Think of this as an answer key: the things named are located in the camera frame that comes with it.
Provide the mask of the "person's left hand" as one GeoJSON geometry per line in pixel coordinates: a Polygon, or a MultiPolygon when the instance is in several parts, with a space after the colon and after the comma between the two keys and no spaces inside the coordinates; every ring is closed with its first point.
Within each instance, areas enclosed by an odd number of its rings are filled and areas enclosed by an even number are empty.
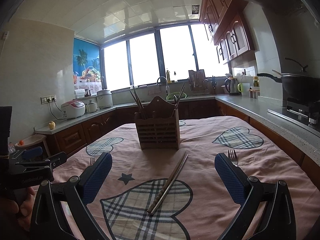
{"type": "Polygon", "coordinates": [[[26,199],[20,206],[13,200],[1,199],[1,223],[3,225],[7,223],[8,225],[19,225],[26,231],[30,229],[36,193],[32,187],[26,188],[26,190],[26,199]]]}

